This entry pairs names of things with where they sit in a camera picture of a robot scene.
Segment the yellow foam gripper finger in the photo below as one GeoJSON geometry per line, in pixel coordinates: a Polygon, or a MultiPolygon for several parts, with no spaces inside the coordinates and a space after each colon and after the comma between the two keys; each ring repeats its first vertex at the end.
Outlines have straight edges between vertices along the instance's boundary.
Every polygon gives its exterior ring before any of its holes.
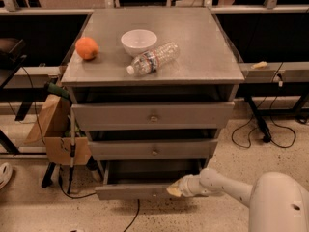
{"type": "Polygon", "coordinates": [[[176,181],[175,183],[171,184],[166,190],[172,196],[175,196],[175,197],[182,196],[182,193],[179,188],[179,181],[176,181]]]}

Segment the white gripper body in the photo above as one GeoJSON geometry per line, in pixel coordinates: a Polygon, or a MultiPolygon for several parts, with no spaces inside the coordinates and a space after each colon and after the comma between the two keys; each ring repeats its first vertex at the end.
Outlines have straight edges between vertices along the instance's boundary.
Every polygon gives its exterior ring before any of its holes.
{"type": "Polygon", "coordinates": [[[177,187],[183,197],[204,196],[205,187],[200,183],[199,175],[185,175],[178,180],[177,187]]]}

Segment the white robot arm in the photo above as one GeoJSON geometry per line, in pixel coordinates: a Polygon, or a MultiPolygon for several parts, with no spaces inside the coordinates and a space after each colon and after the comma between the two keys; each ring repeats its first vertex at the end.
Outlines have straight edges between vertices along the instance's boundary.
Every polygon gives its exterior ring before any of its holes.
{"type": "Polygon", "coordinates": [[[224,192],[249,209],[248,232],[309,232],[309,191],[279,172],[265,173],[249,185],[205,168],[181,177],[167,192],[176,197],[224,192]]]}

